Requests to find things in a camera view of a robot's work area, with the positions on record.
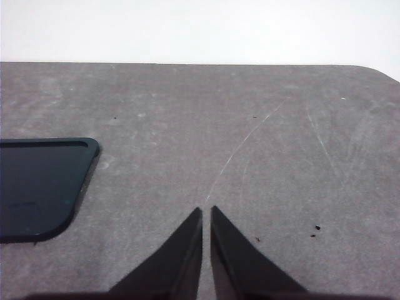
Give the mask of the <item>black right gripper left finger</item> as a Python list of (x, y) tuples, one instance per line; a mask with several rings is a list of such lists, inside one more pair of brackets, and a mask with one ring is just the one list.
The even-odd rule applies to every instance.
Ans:
[(165, 243), (109, 292), (196, 294), (203, 256), (203, 213), (197, 207)]

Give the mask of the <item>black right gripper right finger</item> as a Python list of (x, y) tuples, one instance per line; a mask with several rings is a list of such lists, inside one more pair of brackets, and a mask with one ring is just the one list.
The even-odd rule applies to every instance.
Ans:
[(211, 264), (218, 294), (306, 294), (259, 252), (217, 207), (211, 208)]

